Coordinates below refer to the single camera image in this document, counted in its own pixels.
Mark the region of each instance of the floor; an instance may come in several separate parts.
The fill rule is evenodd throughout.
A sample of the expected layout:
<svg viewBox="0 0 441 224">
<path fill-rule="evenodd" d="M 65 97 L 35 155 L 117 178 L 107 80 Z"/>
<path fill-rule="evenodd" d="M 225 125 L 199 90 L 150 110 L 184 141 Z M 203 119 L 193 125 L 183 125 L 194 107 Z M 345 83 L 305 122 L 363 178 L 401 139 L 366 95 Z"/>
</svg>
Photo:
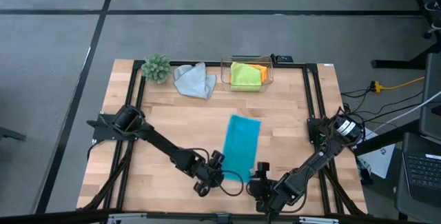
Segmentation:
<svg viewBox="0 0 441 224">
<path fill-rule="evenodd" d="M 104 2 L 0 0 L 0 10 L 101 10 Z M 111 0 L 109 9 L 418 10 L 418 5 L 415 0 Z M 25 142 L 1 142 L 0 216 L 33 212 L 91 41 L 96 41 L 92 36 L 98 23 L 97 14 L 0 14 L 0 126 L 28 135 Z M 434 43 L 434 39 L 422 38 L 428 28 L 422 17 L 415 16 L 108 15 L 92 55 L 48 211 L 76 206 L 93 131 L 85 121 L 95 119 L 101 109 L 114 59 L 142 59 L 155 52 L 174 60 L 211 61 L 224 54 L 286 54 L 297 62 L 333 63 L 340 90 L 347 92 L 366 88 L 373 80 L 397 85 L 421 77 L 424 72 L 418 70 L 373 69 L 370 60 L 413 58 Z M 421 90 L 422 84 L 415 83 L 370 94 L 360 109 L 376 111 Z M 353 108 L 359 100 L 344 99 Z M 396 124 L 416 117 L 406 116 Z M 392 200 L 367 188 L 365 197 L 374 216 L 397 218 Z"/>
</svg>

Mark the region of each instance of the blue towel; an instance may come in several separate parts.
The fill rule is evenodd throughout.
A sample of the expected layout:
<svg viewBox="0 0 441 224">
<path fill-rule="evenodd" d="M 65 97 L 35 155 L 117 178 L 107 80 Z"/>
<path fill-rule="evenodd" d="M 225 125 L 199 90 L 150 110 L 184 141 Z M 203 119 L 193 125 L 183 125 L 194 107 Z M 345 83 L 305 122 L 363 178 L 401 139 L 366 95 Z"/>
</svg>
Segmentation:
<svg viewBox="0 0 441 224">
<path fill-rule="evenodd" d="M 237 172 L 244 182 L 249 182 L 249 177 L 254 173 L 259 131 L 260 121 L 232 115 L 223 146 L 225 160 L 222 170 Z M 232 173 L 226 172 L 224 176 L 226 179 L 240 181 Z"/>
</svg>

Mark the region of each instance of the plastic container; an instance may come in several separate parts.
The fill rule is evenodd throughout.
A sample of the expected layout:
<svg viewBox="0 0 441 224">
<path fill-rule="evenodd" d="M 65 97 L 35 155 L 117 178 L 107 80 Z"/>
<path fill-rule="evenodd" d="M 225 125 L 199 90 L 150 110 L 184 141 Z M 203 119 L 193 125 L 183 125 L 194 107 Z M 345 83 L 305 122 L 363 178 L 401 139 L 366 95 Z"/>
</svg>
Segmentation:
<svg viewBox="0 0 441 224">
<path fill-rule="evenodd" d="M 233 62 L 246 63 L 249 65 L 265 66 L 266 79 L 261 81 L 261 85 L 235 85 L 231 80 L 231 66 Z M 273 82 L 273 64 L 269 56 L 222 56 L 220 60 L 220 77 L 222 79 L 222 86 L 225 91 L 244 91 L 244 92 L 264 92 Z"/>
</svg>

